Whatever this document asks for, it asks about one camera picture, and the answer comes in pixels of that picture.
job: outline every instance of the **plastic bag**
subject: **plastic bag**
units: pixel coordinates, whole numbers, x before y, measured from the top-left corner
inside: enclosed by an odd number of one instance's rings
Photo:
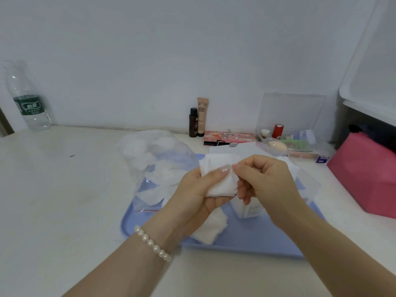
[[[127,134],[118,143],[118,150],[131,175],[138,179],[132,200],[135,211],[161,209],[184,174],[199,166],[195,153],[165,130]]]

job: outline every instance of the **pearl bracelet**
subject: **pearl bracelet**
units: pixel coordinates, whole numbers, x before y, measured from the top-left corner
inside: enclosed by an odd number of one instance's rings
[[[147,243],[147,245],[151,247],[155,253],[158,253],[159,257],[166,260],[167,262],[170,262],[172,260],[171,256],[167,254],[165,250],[161,249],[160,246],[156,245],[155,242],[150,239],[149,235],[146,234],[139,225],[136,225],[133,229],[135,230],[137,235],[142,238],[143,242]]]

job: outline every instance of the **white table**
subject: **white table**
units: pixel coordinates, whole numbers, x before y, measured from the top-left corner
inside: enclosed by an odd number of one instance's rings
[[[128,131],[54,126],[0,139],[0,296],[60,296],[122,242],[135,181],[116,143]],[[176,134],[196,153],[202,138]],[[326,219],[396,273],[396,219],[367,214],[326,165]],[[329,296],[305,260],[183,249],[153,296]]]

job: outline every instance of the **green item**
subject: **green item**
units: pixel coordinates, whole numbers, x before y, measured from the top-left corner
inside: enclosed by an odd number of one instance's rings
[[[292,139],[286,139],[286,140],[280,140],[282,143],[284,143],[289,149],[296,149],[296,150],[308,150],[309,149],[309,144],[306,140],[292,140]]]

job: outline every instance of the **pink bag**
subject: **pink bag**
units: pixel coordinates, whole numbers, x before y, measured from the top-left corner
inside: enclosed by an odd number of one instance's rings
[[[328,167],[364,211],[396,218],[396,154],[351,133]]]

